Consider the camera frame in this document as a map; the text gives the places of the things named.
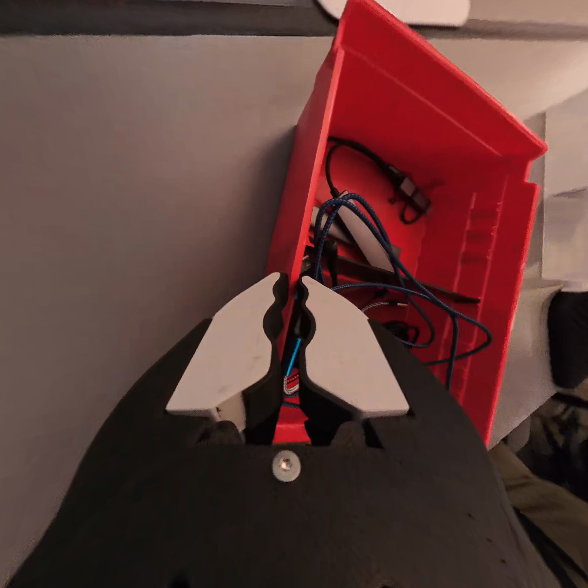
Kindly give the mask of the person's olive green shirt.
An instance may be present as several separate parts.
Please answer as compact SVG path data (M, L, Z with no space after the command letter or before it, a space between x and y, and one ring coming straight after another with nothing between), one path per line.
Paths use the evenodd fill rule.
M534 587L587 587L587 503L533 474L500 443L488 453L514 518L539 560Z

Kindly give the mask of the silver usb hub with cable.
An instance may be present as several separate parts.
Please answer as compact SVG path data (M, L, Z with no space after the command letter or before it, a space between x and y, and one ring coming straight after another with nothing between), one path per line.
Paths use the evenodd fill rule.
M393 192L390 201L392 203L401 202L399 214L401 224L410 226L428 214L431 207L430 199L417 187L406 172L388 163L387 160L360 142L331 135L328 138L328 143L330 146L325 159L325 177L332 199L342 199L350 195L348 190L338 190L335 187L331 172L334 154L338 149L346 148L369 159L390 183ZM326 233L335 238L343 236L343 240L354 243L358 247L369 265L394 272L386 248L380 242L380 239L383 239L383 232L380 230L378 222L373 219L373 214L368 211L365 204L357 200L350 202L351 206L354 206L374 226L380 237L376 237L362 218L358 217L348 206L336 208L330 204L324 212L320 212L319 206L314 206L311 226L321 234Z

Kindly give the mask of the wooden-edged sign stand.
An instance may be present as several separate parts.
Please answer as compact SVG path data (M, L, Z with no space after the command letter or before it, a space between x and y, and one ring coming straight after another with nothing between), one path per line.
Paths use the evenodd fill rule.
M401 22L417 27L459 28L469 18L471 1L368 1Z

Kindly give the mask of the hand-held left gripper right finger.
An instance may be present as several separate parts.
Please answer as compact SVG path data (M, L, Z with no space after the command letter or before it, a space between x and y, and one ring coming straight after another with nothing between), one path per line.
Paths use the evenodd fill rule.
M300 382L354 417L396 417L409 404L373 333L353 303L309 276L300 279L310 331L300 349Z

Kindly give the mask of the red plastic bin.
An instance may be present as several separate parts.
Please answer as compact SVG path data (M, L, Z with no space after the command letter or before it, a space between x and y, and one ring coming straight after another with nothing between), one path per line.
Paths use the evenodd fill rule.
M479 299L452 305L492 333L488 349L457 362L451 392L490 445L538 199L528 181L547 147L478 84L373 1L348 1L298 120L266 274L290 277L292 315L314 206L330 196L330 137L354 140L430 200L414 224L374 164L334 154L340 190L374 208L400 260L424 285Z

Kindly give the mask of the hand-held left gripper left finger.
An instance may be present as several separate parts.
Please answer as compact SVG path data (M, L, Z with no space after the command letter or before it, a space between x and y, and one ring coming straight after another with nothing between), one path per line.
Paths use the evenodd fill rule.
M254 418L245 393L270 376L288 294L289 277L274 272L216 312L168 400L167 413Z

